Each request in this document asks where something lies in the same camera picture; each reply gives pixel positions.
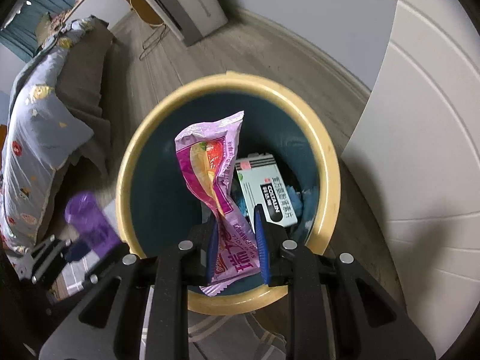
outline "white cardboard box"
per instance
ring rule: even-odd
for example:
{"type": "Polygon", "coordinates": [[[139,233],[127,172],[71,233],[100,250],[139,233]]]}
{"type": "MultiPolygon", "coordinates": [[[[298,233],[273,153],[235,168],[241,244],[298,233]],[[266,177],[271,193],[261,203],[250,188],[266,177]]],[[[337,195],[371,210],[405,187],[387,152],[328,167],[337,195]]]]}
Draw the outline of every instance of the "white cardboard box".
{"type": "Polygon", "coordinates": [[[268,222],[283,227],[297,223],[285,183],[271,154],[237,159],[235,169],[254,231],[254,208],[257,204],[263,206],[268,222]]]}

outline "teal curtain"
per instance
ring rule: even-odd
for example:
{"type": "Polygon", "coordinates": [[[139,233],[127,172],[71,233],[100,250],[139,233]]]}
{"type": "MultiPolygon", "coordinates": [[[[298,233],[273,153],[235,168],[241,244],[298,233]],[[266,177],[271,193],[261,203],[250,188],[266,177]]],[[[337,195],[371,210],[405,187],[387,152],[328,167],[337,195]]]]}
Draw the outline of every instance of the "teal curtain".
{"type": "Polygon", "coordinates": [[[44,14],[59,14],[75,5],[76,0],[27,0],[21,12],[0,31],[0,43],[8,47],[22,61],[28,62],[38,49],[35,28],[44,14]]]}

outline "white door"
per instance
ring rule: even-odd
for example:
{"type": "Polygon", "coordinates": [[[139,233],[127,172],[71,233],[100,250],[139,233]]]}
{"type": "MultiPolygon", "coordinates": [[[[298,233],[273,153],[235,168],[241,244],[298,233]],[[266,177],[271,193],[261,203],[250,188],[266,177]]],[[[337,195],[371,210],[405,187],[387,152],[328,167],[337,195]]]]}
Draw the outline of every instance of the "white door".
{"type": "Polygon", "coordinates": [[[457,0],[398,0],[342,159],[440,357],[480,300],[480,37],[457,0]]]}

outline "black gripper frame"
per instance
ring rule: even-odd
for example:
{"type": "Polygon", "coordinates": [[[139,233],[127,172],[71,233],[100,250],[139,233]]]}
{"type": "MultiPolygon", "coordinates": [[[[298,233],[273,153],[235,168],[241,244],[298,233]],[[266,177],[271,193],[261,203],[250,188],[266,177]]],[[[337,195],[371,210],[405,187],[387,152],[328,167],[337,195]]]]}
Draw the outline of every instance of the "black gripper frame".
{"type": "Polygon", "coordinates": [[[69,239],[52,235],[28,251],[15,266],[20,281],[31,281],[48,290],[66,265],[63,255],[70,244],[69,239]]]}
{"type": "Polygon", "coordinates": [[[187,285],[208,285],[206,256],[213,228],[194,226],[193,246],[158,257],[125,255],[104,274],[43,345],[40,360],[137,359],[150,286],[153,293],[145,360],[188,359],[187,285]]]}
{"type": "Polygon", "coordinates": [[[289,286],[287,359],[435,359],[405,310],[351,255],[345,263],[315,255],[300,243],[287,250],[285,229],[267,222],[261,205],[255,215],[269,250],[269,285],[289,286]]]}

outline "snack package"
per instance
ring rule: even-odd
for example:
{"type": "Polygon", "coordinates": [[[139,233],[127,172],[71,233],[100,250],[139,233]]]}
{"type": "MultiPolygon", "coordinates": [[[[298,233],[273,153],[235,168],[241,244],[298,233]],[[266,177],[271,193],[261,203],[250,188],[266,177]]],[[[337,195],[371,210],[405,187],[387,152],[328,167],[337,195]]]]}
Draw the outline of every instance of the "snack package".
{"type": "Polygon", "coordinates": [[[187,188],[213,212],[218,223],[218,253],[211,285],[214,296],[230,283],[259,272],[255,235],[230,197],[243,111],[217,122],[188,126],[175,138],[178,163],[187,188]]]}

